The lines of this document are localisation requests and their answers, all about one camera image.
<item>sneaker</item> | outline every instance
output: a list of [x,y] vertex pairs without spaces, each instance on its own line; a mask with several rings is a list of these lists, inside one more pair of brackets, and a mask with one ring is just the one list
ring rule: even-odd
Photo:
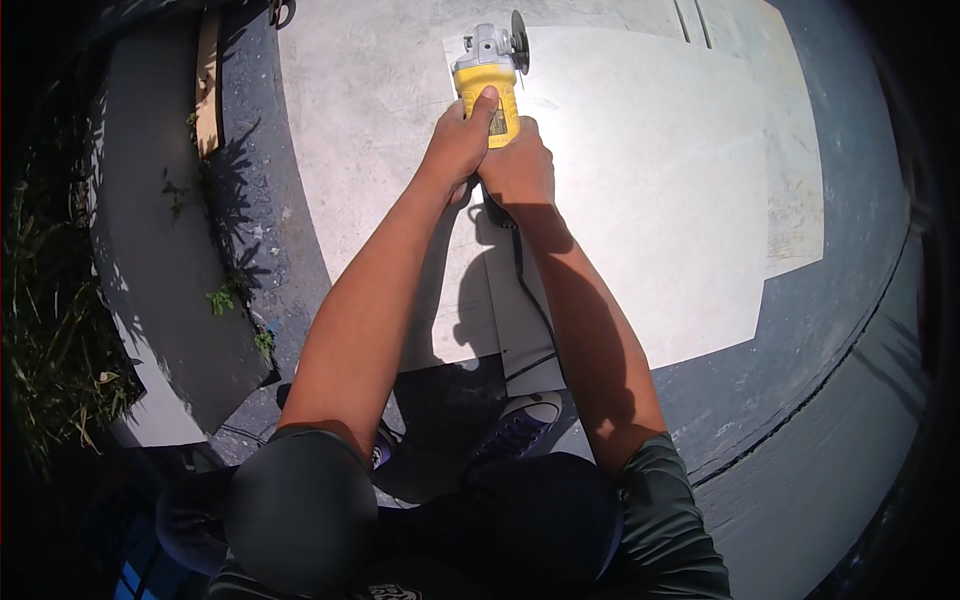
[[376,428],[376,439],[373,441],[373,470],[385,465],[396,450],[396,436],[384,423]]
[[468,469],[491,461],[521,458],[546,436],[560,418],[563,403],[556,392],[514,398],[493,428],[473,451]]

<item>left hand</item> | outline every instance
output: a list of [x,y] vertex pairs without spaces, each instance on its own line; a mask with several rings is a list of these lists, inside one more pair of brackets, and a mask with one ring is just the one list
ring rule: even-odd
[[473,104],[466,118],[464,101],[458,100],[437,121],[430,145],[414,179],[439,186],[445,205],[455,204],[467,191],[467,178],[480,166],[487,154],[490,122],[498,106],[496,88],[488,85]]

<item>black power cord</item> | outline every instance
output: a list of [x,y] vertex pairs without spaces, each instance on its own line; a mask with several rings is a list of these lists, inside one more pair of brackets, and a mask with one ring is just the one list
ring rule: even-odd
[[527,282],[523,279],[523,243],[520,240],[520,229],[513,217],[510,216],[510,213],[504,210],[504,208],[500,206],[500,204],[497,204],[493,197],[491,197],[490,193],[487,192],[487,187],[484,186],[482,182],[480,183],[480,190],[483,192],[483,204],[484,210],[487,213],[487,218],[490,219],[490,222],[495,226],[510,230],[510,239],[514,245],[514,267],[516,269],[516,281],[520,284],[520,289],[523,290],[523,293],[526,295],[527,299],[534,305],[534,308],[537,309],[537,314],[540,315],[540,319],[543,321],[543,326],[546,327],[546,332],[550,336],[550,343],[553,344],[554,349],[554,351],[550,352],[546,356],[538,358],[523,369],[507,375],[505,381],[513,381],[517,377],[520,377],[534,367],[538,367],[552,358],[557,359],[557,366],[560,367],[560,375],[564,377],[564,380],[566,380],[566,375],[564,374],[564,365],[560,362],[560,356],[557,355],[557,338],[553,334],[553,325],[550,324],[550,319],[546,316],[546,311],[544,311],[543,307],[540,306],[540,303],[537,301],[537,297],[534,296],[534,293],[530,291],[530,288],[527,286]]

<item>forearm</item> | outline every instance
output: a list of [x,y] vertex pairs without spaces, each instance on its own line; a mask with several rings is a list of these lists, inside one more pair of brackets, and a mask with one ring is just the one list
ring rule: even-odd
[[537,261],[566,383],[597,465],[618,477],[643,442],[666,430],[646,354],[556,209],[519,211],[517,221]]
[[278,426],[322,422],[371,456],[446,191],[414,178],[337,279],[310,327]]

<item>warning label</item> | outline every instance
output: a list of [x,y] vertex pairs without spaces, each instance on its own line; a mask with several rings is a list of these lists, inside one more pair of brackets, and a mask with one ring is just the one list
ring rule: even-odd
[[503,112],[503,100],[499,101],[493,120],[490,122],[489,135],[503,135],[507,132],[507,117]]

